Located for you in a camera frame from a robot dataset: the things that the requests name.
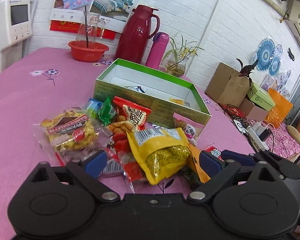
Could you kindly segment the red chips bag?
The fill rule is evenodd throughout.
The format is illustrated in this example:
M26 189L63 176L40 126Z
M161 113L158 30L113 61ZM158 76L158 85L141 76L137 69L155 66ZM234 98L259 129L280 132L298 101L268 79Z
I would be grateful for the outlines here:
M205 152L211 153L214 157L222 160L221 158L221 151L217 149L214 145L209 145L206 148L204 148Z

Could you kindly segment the blue green snack pouch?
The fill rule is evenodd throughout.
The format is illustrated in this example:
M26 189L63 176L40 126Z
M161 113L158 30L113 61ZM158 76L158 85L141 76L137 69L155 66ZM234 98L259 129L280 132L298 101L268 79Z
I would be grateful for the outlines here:
M99 109L102 107L103 102L100 102L98 100L95 100L93 98L90 98L86 105L83 107L87 115L90 117L96 119L97 118L97 113Z

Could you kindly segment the small brown cardboard box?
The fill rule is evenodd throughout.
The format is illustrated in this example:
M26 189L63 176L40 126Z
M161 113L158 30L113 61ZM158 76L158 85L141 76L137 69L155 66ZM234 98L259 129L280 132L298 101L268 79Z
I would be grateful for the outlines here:
M268 114L268 111L262 109L247 98L243 99L239 109L246 118L254 121L263 121Z

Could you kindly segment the black stirring stick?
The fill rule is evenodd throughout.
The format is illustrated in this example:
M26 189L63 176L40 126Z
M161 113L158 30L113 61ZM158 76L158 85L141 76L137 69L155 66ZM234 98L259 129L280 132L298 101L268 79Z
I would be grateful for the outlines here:
M87 29L87 6L84 8L84 30L85 30L85 40L87 49L89 48L89 38L88 38L88 29Z

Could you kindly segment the red label pastry pack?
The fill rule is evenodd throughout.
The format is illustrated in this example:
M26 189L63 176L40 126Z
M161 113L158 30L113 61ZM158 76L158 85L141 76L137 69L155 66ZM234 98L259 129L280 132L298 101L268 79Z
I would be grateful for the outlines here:
M134 158L132 150L129 145L127 135L124 133L114 134L108 144L109 154L115 161L117 161L126 178L130 182L146 182L147 178L141 169L140 165Z

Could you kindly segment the red nut snack bag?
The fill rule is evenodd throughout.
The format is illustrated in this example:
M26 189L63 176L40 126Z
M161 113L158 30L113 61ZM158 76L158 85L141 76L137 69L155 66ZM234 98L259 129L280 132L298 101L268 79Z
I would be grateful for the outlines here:
M113 121L107 126L107 129L113 134L126 134L145 129L151 109L118 96L114 97L113 104L116 114Z

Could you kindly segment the green candy pouch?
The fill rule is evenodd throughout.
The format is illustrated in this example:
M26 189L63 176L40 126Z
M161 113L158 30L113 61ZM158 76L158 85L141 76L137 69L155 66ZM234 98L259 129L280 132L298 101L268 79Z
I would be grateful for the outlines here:
M116 111L112 106L111 99L109 97L103 102L101 108L97 112L98 119L103 126L108 126L111 120L115 116Z

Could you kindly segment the yellow cracker clear pack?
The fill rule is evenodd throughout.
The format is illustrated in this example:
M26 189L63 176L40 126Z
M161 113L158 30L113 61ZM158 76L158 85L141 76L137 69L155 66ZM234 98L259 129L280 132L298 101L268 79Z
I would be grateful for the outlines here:
M33 125L33 131L42 146L50 146L55 153L65 156L92 147L100 129L84 109L73 107Z

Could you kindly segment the orange gift bag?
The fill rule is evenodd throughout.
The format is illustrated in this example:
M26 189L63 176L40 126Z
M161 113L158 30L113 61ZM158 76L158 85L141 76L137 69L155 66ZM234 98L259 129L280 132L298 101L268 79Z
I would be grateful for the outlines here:
M275 106L268 112L265 121L273 124L275 128L279 128L280 124L293 108L293 104L272 88L268 90L268 94L275 102Z

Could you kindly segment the yellow snack bag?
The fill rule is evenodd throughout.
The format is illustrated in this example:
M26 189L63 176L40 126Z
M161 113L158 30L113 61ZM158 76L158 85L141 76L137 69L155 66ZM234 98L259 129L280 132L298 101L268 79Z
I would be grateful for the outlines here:
M134 159L151 185L170 178L186 165L190 144L181 128L150 128L127 134Z

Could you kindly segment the brown cake clear pack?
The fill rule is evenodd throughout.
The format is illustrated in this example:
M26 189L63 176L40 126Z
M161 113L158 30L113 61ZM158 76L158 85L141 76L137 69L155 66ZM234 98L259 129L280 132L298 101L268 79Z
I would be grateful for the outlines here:
M93 178L100 175L116 176L123 173L123 168L109 154L108 144L110 140L98 140L79 150L55 150L55 156L63 166L67 163L77 163Z

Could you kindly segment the pink pastry pack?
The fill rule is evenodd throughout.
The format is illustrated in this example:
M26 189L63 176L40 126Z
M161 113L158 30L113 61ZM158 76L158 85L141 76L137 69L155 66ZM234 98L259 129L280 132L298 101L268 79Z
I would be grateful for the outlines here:
M204 125L194 122L177 113L173 114L173 121L175 128L181 128L189 143L196 146L199 136L204 129Z

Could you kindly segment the blue patterned wall plates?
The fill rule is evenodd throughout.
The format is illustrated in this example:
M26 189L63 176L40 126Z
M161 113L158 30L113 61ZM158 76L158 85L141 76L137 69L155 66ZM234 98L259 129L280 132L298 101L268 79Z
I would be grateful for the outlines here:
M267 72L270 76L276 76L281 68L283 47L276 44L271 38L265 38L254 52L251 62L258 60L256 68L260 72Z

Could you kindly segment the orange label pastry pack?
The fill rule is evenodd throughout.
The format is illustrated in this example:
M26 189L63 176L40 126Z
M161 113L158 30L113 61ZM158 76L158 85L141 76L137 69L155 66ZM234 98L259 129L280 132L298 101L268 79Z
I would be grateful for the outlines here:
M196 148L193 145L189 145L190 148L190 152L191 154L189 155L189 157L187 158L187 165L188 167L193 171L196 172L199 181L201 183L206 183L207 181L209 181L211 178L209 177L209 175L201 168L200 164L199 164L199 155L200 155L200 150L198 148Z

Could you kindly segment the white water dispenser appliance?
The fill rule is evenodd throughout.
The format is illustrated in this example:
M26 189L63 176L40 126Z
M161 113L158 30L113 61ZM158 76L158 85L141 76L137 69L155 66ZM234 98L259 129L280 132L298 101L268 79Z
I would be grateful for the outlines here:
M0 0L0 73L22 59L32 34L31 0Z

